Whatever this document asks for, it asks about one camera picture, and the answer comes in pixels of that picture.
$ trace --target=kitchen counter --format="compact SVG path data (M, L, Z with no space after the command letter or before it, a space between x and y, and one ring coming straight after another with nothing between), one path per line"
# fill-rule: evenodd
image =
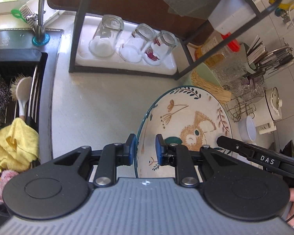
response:
M52 101L52 144L56 158L82 145L93 150L106 144L125 142L137 134L153 102L182 81L146 76L69 73L74 16L62 15L49 28L64 29L54 79ZM0 29L28 27L11 15L0 15ZM181 47L177 65L187 64ZM238 124L230 119L233 138L241 140ZM256 144L269 147L273 134L257 135ZM134 177L134 167L118 167L117 175Z

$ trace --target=kitchen sink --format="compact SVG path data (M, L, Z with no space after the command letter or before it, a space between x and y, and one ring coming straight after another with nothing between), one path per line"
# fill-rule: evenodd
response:
M52 159L51 107L55 68L63 30L47 29L50 42L41 47L32 44L31 29L0 30L0 75L10 86L19 74L32 76L30 99L26 105L26 124L39 134L39 160L32 166ZM2 126L18 117L18 103L10 98ZM10 216L0 212L0 225Z

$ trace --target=ceramic plate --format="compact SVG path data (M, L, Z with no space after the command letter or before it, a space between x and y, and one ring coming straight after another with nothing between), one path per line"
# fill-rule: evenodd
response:
M135 167L140 178L175 176L173 167L157 163L155 136L159 133L166 143L183 144L192 151L199 151L203 144L217 148L221 135L232 138L223 107L210 93L195 86L171 89L145 115L137 134Z

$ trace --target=yellow hose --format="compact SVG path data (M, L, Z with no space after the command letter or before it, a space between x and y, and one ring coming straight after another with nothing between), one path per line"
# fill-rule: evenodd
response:
M275 0L269 0L270 4L273 4L274 2L275 2ZM280 3L280 5L278 7L287 11L292 3Z

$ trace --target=pink cloth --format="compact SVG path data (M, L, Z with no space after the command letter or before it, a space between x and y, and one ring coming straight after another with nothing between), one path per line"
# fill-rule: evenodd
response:
M11 178L15 177L16 175L18 175L18 173L13 170L4 170L1 173L1 177L0 177L0 205L3 204L2 192L3 192L4 186L7 184L7 182Z

